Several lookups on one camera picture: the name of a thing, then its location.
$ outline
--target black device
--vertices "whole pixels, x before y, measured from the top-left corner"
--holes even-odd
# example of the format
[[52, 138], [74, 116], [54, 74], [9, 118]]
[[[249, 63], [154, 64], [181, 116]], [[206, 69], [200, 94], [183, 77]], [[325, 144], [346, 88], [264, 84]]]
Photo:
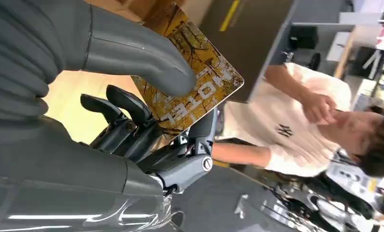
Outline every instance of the black device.
[[293, 59], [294, 60], [292, 60], [292, 61], [294, 63], [303, 65], [305, 67], [308, 67], [311, 70], [317, 71], [319, 69], [320, 62], [322, 61], [322, 55], [319, 52], [314, 53], [309, 62], [299, 62], [299, 61], [295, 60], [296, 55], [293, 55]]
[[[379, 55], [379, 60], [377, 60], [377, 62], [375, 57], [376, 54]], [[370, 76], [374, 65], [377, 66], [375, 67], [375, 73]], [[360, 47], [349, 74], [360, 78], [374, 80], [376, 74], [382, 69], [383, 65], [384, 50], [372, 47]]]
[[290, 47], [293, 50], [315, 49], [319, 43], [317, 27], [292, 26], [290, 29]]

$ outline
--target wooden desk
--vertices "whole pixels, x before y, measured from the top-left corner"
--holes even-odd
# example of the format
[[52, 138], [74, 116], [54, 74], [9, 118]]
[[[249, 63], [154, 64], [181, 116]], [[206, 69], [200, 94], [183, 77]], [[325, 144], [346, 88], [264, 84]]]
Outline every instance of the wooden desk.
[[101, 114], [84, 109], [80, 96], [85, 93], [106, 99], [107, 85], [118, 86], [142, 99], [130, 76], [63, 71], [49, 85], [50, 91], [44, 98], [49, 107], [45, 115], [60, 121], [73, 140], [89, 144], [107, 123]]
[[347, 61], [349, 60], [349, 57], [350, 57], [350, 54], [351, 54], [351, 51], [352, 51], [352, 48], [353, 48], [353, 42], [356, 38], [356, 30], [354, 29], [352, 31], [352, 34], [350, 35], [349, 37], [349, 40], [347, 41], [347, 44], [346, 46], [344, 47], [344, 51], [341, 55], [341, 58], [340, 58], [340, 61], [337, 65], [337, 68], [336, 68], [336, 71], [334, 73], [334, 77], [335, 78], [338, 78], [338, 79], [341, 79], [344, 75], [344, 72], [345, 72], [345, 69], [346, 69], [346, 65], [347, 65]]

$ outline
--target man's arm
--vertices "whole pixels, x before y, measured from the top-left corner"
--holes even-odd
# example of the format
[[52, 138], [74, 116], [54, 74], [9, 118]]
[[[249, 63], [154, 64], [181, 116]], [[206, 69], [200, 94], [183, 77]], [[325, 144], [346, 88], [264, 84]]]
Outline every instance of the man's arm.
[[270, 162], [271, 152], [267, 147], [214, 143], [212, 158], [227, 163], [255, 165], [264, 168]]
[[265, 73], [267, 82], [289, 97], [302, 102], [312, 92], [295, 80], [284, 65], [270, 65]]
[[332, 112], [336, 110], [336, 103], [329, 96], [310, 91], [301, 82], [295, 80], [284, 65], [270, 65], [265, 78], [276, 89], [303, 105], [306, 118], [311, 123], [335, 123]]

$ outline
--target logo on shirt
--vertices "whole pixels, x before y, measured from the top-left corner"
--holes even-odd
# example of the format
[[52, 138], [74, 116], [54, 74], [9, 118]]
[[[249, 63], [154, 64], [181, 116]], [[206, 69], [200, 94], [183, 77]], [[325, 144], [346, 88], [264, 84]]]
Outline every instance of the logo on shirt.
[[284, 125], [282, 125], [282, 124], [279, 124], [279, 125], [276, 127], [276, 132], [277, 132], [278, 134], [283, 135], [283, 136], [286, 137], [286, 138], [290, 138], [290, 137], [293, 135], [293, 131], [292, 131], [292, 129], [290, 129], [290, 127], [284, 126]]

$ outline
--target screw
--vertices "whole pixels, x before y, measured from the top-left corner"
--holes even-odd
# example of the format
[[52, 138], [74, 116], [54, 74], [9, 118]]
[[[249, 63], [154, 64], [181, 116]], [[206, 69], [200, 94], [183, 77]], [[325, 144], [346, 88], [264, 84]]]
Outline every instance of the screw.
[[136, 129], [136, 125], [133, 122], [128, 122], [126, 125], [127, 132], [132, 132]]

